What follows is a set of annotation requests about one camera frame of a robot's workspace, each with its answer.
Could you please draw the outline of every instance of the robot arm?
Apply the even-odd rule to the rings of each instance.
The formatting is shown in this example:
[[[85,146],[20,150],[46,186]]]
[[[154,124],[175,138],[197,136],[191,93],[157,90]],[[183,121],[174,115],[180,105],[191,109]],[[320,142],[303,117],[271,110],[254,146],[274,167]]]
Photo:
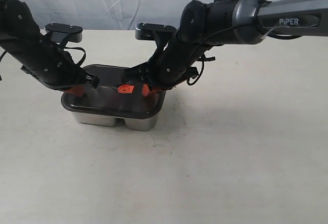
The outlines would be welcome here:
[[[190,79],[198,80],[203,66],[198,74],[192,65],[213,60],[205,57],[206,51],[224,44],[258,44],[266,36],[328,36],[328,0],[191,1],[177,30],[160,25],[137,26],[136,38],[155,40],[157,49],[146,63],[126,70],[125,79],[141,81],[154,90],[170,90],[184,81],[193,85]]]
[[[23,64],[22,70],[32,75],[47,88],[76,95],[79,87],[96,87],[98,78],[75,64],[64,51],[68,41],[81,41],[81,27],[50,25],[46,35],[25,3],[18,0],[0,0],[0,47]]]

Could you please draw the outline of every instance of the metal container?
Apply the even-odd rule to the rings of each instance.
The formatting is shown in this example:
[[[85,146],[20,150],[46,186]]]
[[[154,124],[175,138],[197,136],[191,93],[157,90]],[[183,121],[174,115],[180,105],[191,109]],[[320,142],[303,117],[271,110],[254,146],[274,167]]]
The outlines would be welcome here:
[[[100,79],[96,89],[86,86],[82,97],[64,93],[61,104],[72,112],[74,118],[84,124],[114,127],[119,119],[127,128],[139,131],[152,129],[162,108],[165,91],[143,95],[144,85],[121,83],[123,67],[88,65],[84,69]],[[119,92],[119,87],[128,84],[133,91]]]

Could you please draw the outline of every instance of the table surface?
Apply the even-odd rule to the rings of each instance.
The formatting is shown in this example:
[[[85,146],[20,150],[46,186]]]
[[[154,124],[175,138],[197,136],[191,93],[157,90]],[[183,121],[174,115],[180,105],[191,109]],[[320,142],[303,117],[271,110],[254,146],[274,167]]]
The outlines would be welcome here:
[[[88,64],[131,67],[153,42],[84,31]],[[328,39],[208,53],[155,128],[77,123],[7,55],[0,64],[1,223],[326,223]],[[73,52],[78,59],[80,53]]]

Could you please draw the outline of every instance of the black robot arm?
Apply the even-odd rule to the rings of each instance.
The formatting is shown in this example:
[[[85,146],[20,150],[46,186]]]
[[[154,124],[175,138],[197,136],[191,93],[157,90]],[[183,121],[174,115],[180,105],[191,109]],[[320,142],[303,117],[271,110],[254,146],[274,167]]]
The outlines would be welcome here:
[[[125,80],[141,81],[154,90],[169,90],[184,81],[192,85],[190,79],[200,77],[192,65],[214,60],[204,55],[213,47],[254,45],[267,36],[295,39],[308,35],[328,36],[328,0],[191,1],[177,30],[145,23],[137,26],[136,38],[155,40],[157,49],[146,63],[127,69]]]
[[[85,84],[96,87],[98,78],[80,67],[83,59],[76,64],[64,50],[67,42],[81,41],[82,28],[49,24],[46,29],[42,35],[25,3],[0,0],[0,47],[23,64],[24,72],[53,90],[81,95],[74,90]]]

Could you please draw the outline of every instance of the black plastic lid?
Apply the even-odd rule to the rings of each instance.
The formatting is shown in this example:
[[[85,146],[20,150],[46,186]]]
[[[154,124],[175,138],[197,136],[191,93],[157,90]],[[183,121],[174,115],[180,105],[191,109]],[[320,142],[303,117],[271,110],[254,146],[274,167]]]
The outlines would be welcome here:
[[[96,89],[85,86],[82,97],[64,93],[63,107],[71,112],[107,115],[121,118],[147,119],[155,116],[162,108],[165,91],[143,96],[141,83],[122,83],[125,68],[108,65],[88,65],[84,69],[98,76],[100,83]],[[134,86],[132,93],[119,93],[123,84]]]

